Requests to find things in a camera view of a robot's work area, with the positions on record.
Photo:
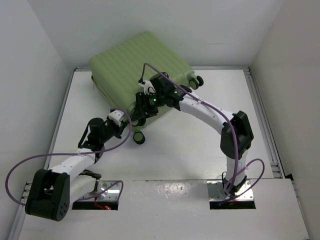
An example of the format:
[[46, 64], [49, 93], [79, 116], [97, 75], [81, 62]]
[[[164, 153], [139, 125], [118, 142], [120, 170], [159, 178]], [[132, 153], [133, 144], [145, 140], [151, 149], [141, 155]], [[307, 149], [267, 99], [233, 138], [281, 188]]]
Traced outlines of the green hardshell suitcase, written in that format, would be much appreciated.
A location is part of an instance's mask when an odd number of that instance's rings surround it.
[[[136, 93], [143, 92], [138, 81], [150, 80], [154, 75], [167, 73], [168, 81], [189, 86], [189, 81], [199, 75], [170, 47], [150, 31], [139, 33], [122, 43], [108, 48], [89, 59], [91, 78], [95, 86], [113, 108], [134, 113]], [[143, 126], [132, 121], [133, 139], [137, 144], [145, 141], [142, 129], [169, 111], [159, 109], [155, 117], [146, 119]]]

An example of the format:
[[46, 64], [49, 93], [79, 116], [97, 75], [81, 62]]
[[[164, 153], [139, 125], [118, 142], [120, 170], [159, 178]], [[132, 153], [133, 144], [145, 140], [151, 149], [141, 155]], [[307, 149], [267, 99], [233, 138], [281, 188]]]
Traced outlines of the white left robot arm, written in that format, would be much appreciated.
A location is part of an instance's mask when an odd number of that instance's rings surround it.
[[38, 170], [32, 181], [25, 204], [25, 213], [53, 221], [61, 221], [70, 206], [97, 187], [98, 173], [88, 170], [102, 156], [105, 143], [118, 139], [127, 127], [126, 121], [91, 119], [77, 146], [75, 155], [62, 163]]

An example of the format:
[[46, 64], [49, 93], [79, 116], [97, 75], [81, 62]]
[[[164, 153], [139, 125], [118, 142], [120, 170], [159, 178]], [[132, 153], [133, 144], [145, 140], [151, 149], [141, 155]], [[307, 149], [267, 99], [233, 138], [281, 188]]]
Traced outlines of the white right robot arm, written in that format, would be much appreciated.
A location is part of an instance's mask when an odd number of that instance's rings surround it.
[[193, 91], [204, 84], [200, 76], [189, 80], [189, 86], [175, 86], [168, 81], [168, 74], [162, 72], [150, 80], [141, 78], [142, 92], [136, 93], [135, 108], [131, 120], [143, 126], [148, 118], [158, 115], [160, 108], [167, 106], [192, 115], [220, 134], [220, 149], [227, 157], [227, 172], [222, 180], [226, 194], [235, 196], [247, 176], [244, 171], [245, 153], [254, 139], [247, 114], [243, 111], [232, 113], [217, 107], [210, 107]]

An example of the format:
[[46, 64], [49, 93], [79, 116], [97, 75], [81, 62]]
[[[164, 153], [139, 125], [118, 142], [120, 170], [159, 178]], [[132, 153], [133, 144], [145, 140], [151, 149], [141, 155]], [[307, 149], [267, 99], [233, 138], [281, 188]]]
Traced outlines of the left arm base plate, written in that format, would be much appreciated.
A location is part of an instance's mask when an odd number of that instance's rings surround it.
[[86, 193], [79, 200], [80, 201], [93, 201], [96, 199], [98, 202], [116, 202], [119, 200], [123, 190], [123, 182], [119, 181], [100, 181], [95, 188], [95, 191]]

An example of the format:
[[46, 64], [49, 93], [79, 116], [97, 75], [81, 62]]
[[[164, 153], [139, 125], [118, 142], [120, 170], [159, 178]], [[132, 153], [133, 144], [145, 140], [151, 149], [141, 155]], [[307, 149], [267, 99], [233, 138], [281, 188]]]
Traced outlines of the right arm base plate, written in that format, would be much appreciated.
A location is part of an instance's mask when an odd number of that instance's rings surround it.
[[223, 190], [222, 180], [208, 180], [208, 197], [210, 202], [222, 202], [227, 199], [231, 201], [250, 202], [254, 201], [253, 190], [251, 189], [251, 182], [247, 180], [244, 185], [235, 193], [237, 198], [233, 196], [227, 196]]

